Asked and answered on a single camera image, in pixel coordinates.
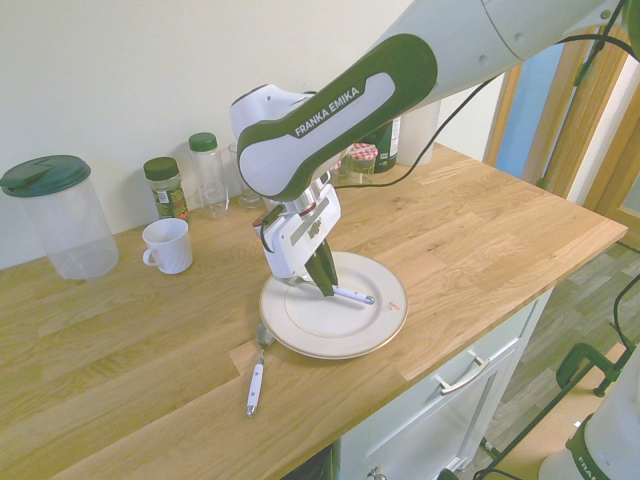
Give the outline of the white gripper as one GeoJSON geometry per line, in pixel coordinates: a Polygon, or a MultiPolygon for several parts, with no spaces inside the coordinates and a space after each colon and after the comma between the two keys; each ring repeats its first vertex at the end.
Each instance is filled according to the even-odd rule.
{"type": "Polygon", "coordinates": [[[324,241],[341,217],[332,185],[308,188],[302,202],[273,203],[263,218],[263,251],[274,277],[288,279],[306,269],[323,296],[333,296],[338,285],[333,255],[324,241]]]}

